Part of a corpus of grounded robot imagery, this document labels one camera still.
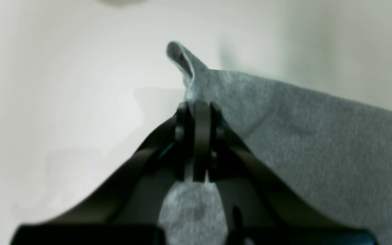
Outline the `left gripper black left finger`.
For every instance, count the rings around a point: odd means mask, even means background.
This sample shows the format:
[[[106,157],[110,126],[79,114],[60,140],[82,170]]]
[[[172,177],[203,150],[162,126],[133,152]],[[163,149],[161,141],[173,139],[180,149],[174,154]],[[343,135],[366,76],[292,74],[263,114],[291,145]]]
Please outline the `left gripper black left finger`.
[[[188,103],[153,130],[125,163],[79,204],[17,228],[12,245],[166,245],[157,224],[171,186],[184,180]]]

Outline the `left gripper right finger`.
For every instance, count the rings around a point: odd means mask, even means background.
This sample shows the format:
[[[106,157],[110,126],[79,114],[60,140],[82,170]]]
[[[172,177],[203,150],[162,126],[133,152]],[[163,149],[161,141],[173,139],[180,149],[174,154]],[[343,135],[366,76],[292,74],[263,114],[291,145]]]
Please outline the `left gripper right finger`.
[[[227,245],[376,245],[375,236],[323,215],[259,160],[220,108],[196,102],[193,180],[215,183]]]

